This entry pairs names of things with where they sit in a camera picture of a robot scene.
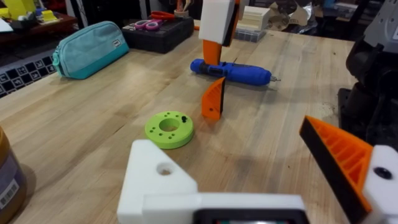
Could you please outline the bare white left gripper left finger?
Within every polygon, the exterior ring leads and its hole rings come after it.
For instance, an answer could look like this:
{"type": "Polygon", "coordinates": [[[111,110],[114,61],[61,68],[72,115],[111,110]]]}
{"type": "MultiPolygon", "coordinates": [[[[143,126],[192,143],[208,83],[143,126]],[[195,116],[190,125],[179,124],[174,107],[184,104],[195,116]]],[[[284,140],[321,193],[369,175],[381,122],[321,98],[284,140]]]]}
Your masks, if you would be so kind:
{"type": "Polygon", "coordinates": [[[135,140],[119,199],[119,223],[192,223],[182,196],[198,192],[191,178],[150,140],[135,140]]]}

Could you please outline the finger of the white orange right gripper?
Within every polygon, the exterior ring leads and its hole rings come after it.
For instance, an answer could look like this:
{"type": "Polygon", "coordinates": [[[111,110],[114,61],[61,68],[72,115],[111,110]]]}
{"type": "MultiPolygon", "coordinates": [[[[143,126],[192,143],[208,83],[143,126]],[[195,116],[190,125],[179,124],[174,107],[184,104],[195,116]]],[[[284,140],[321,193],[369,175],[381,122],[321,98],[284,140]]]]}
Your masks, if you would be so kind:
{"type": "Polygon", "coordinates": [[[236,26],[239,20],[243,18],[244,8],[249,4],[249,0],[235,0],[231,18],[228,20],[228,29],[224,41],[223,47],[229,47],[231,45],[236,26]]]}
{"type": "Polygon", "coordinates": [[[234,0],[203,1],[198,36],[203,43],[203,58],[207,64],[220,63],[222,43],[233,7],[234,0]]]}

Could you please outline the white orange left gripper right finger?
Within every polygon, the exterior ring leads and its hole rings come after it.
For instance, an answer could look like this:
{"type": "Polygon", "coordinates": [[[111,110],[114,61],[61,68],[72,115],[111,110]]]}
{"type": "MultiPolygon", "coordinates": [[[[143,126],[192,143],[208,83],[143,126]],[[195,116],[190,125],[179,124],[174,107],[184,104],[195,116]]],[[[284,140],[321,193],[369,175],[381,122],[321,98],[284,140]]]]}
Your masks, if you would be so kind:
{"type": "Polygon", "coordinates": [[[397,223],[397,151],[311,116],[300,137],[331,187],[347,223],[397,223]]]}

